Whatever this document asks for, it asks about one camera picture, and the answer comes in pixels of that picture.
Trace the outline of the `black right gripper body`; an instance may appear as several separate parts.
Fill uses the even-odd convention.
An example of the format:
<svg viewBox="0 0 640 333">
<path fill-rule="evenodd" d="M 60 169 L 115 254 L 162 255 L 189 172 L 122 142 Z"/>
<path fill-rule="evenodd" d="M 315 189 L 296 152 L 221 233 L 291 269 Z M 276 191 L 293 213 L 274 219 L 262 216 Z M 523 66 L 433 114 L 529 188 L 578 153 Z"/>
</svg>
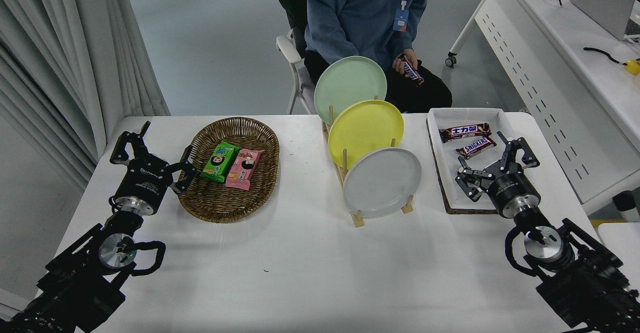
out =
<svg viewBox="0 0 640 333">
<path fill-rule="evenodd" d="M 500 216 L 514 217 L 524 209 L 538 207 L 539 193 L 523 172 L 491 174 L 495 179 L 486 192 Z"/>
</svg>

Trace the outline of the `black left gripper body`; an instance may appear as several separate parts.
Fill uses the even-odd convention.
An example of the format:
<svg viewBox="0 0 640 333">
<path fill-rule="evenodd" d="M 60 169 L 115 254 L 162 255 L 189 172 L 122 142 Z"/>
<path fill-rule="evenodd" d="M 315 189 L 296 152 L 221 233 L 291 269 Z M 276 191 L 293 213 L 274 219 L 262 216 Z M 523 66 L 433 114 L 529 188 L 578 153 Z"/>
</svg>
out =
<svg viewBox="0 0 640 333">
<path fill-rule="evenodd" d="M 157 210 L 173 176 L 167 169 L 169 163 L 153 154 L 131 159 L 126 174 L 114 195 L 114 204 L 138 205 L 140 210 Z"/>
</svg>

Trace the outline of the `person's left hand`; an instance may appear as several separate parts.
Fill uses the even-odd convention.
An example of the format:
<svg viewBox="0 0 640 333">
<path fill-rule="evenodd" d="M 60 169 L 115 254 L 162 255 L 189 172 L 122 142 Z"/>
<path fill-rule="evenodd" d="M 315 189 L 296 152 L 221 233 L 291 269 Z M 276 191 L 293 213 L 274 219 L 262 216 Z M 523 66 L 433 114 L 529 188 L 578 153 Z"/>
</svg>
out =
<svg viewBox="0 0 640 333">
<path fill-rule="evenodd" d="M 408 78 L 409 74 L 406 73 L 405 64 L 408 64 L 413 71 L 419 68 L 418 57 L 412 48 L 403 49 L 402 53 L 393 60 L 391 68 Z"/>
</svg>

